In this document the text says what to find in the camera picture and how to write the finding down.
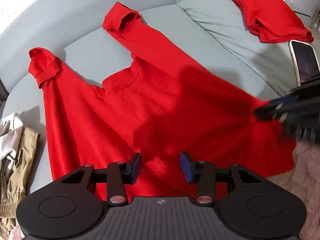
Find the red shirt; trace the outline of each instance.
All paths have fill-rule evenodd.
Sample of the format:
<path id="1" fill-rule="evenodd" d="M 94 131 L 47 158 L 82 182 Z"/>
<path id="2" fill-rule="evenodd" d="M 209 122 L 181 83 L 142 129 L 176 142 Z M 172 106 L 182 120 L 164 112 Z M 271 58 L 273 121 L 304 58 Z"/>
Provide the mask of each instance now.
<path id="1" fill-rule="evenodd" d="M 227 167 L 239 163 L 262 176 L 293 168 L 295 141 L 281 125 L 258 121 L 264 102 L 212 75 L 137 11 L 116 3 L 103 28 L 132 53 L 129 68 L 87 84 L 52 53 L 30 51 L 29 72 L 44 93 L 53 179 L 85 163 L 105 168 L 142 155 L 128 197 L 193 195 L 179 154 Z M 104 199 L 105 186 L 98 188 Z"/>
<path id="2" fill-rule="evenodd" d="M 260 42 L 279 43 L 291 40 L 313 42 L 308 30 L 294 11 L 282 0 L 233 0 L 244 14 L 250 33 Z"/>

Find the phone screen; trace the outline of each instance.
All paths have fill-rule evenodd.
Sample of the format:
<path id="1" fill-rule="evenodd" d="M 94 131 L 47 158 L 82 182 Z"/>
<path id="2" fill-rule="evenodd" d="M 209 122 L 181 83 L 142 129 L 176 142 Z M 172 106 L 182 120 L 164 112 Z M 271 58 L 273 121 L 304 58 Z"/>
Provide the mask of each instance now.
<path id="1" fill-rule="evenodd" d="M 305 82 L 309 78 L 320 73 L 316 54 L 310 45 L 292 41 L 292 47 L 296 56 L 300 81 Z"/>

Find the pillow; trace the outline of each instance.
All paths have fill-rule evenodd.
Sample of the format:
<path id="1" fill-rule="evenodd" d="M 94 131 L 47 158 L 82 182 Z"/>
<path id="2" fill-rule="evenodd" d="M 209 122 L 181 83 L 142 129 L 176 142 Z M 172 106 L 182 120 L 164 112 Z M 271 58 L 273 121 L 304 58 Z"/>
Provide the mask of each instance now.
<path id="1" fill-rule="evenodd" d="M 261 43 L 231 0 L 177 0 L 177 5 L 279 95 L 297 86 L 288 43 Z"/>

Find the smartphone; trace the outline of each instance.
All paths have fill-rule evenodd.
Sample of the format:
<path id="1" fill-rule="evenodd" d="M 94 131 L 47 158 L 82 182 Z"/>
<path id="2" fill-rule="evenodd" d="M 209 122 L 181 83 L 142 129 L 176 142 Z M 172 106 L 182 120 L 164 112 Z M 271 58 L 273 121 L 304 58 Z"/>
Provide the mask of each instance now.
<path id="1" fill-rule="evenodd" d="M 310 44 L 292 40 L 289 42 L 289 48 L 298 86 L 313 76 L 320 74 L 317 56 Z"/>

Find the shirt sleeve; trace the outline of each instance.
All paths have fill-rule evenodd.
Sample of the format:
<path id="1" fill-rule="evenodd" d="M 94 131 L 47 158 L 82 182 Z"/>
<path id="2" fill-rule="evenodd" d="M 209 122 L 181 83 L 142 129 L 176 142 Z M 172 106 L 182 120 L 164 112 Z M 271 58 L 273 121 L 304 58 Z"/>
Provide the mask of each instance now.
<path id="1" fill-rule="evenodd" d="M 130 22 L 142 22 L 138 11 L 116 2 L 104 18 L 102 27 L 107 31 L 123 32 Z"/>
<path id="2" fill-rule="evenodd" d="M 31 63 L 28 71 L 37 80 L 39 88 L 42 88 L 47 80 L 61 74 L 61 60 L 50 51 L 34 48 L 29 51 L 29 56 Z"/>

